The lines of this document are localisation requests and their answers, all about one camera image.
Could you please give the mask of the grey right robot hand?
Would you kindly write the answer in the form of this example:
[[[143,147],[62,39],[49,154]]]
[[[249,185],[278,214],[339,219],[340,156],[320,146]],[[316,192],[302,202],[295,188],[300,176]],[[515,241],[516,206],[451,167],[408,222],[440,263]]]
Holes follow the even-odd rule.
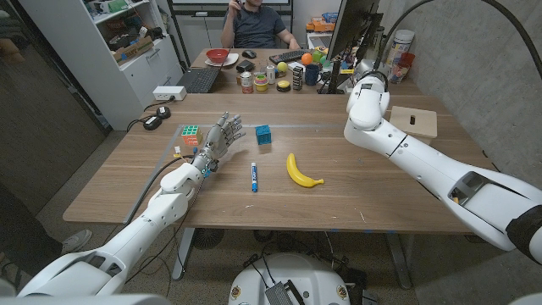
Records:
[[[355,73],[357,74],[356,78],[359,79],[364,73],[373,70],[373,67],[375,65],[375,61],[372,59],[364,58],[361,61],[357,63],[357,66],[355,68]],[[385,63],[380,63],[378,67],[378,71],[382,72],[386,76],[389,75],[391,70],[391,67]]]

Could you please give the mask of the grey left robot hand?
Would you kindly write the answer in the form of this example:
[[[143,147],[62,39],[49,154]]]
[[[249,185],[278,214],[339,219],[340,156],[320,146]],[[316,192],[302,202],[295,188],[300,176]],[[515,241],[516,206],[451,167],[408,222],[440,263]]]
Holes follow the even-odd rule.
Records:
[[[208,167],[214,171],[219,159],[228,152],[229,146],[246,134],[241,128],[241,116],[237,114],[230,119],[229,113],[225,112],[207,133],[203,148],[193,158],[191,164],[199,170]]]

